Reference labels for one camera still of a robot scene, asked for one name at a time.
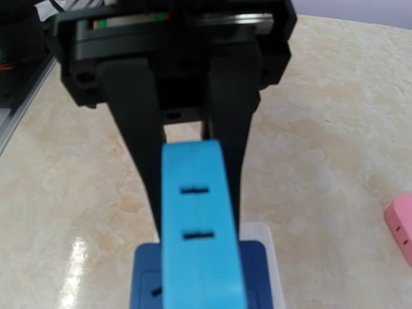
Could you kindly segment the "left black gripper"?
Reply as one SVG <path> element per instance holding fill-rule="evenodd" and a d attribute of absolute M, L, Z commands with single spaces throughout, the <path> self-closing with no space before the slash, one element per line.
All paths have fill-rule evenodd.
<path fill-rule="evenodd" d="M 220 142 L 236 230 L 259 92 L 279 83 L 291 1 L 119 1 L 53 18 L 53 54 L 78 106 L 107 102 L 161 234 L 163 124 L 206 120 Z"/>

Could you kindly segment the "white multicolour power strip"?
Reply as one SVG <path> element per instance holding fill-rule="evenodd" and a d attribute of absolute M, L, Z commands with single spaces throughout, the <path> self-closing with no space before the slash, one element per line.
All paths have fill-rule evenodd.
<path fill-rule="evenodd" d="M 240 225 L 240 239 L 243 241 L 256 240 L 264 245 L 267 255 L 274 308 L 285 309 L 285 298 L 281 285 L 276 250 L 270 227 L 262 221 L 243 222 Z"/>

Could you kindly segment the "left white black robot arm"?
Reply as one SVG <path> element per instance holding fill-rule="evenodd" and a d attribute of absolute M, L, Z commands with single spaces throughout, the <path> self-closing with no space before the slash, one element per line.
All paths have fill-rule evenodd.
<path fill-rule="evenodd" d="M 117 1 L 45 21 L 36 1 L 2 1 L 1 78 L 52 55 L 78 106 L 107 104 L 158 229 L 164 127 L 200 121 L 221 144 L 239 220 L 252 116 L 285 72 L 296 23 L 291 1 Z"/>

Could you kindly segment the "light blue adapter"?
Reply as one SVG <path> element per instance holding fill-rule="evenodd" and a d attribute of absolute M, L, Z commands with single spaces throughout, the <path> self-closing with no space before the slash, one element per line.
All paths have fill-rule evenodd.
<path fill-rule="evenodd" d="M 246 308 L 238 236 L 219 142 L 162 149 L 164 308 Z"/>

